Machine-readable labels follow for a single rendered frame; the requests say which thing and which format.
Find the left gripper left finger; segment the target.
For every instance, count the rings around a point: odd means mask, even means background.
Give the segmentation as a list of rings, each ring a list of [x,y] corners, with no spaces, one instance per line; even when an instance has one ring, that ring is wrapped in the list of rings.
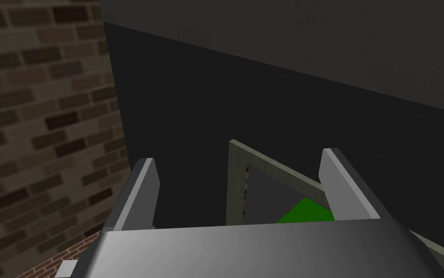
[[[104,224],[104,231],[152,229],[159,188],[154,159],[139,159]]]

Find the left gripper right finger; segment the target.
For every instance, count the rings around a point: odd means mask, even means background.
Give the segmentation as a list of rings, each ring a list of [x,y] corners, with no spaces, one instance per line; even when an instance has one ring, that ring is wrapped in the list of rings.
[[[391,218],[387,208],[338,148],[322,151],[318,177],[335,220]]]

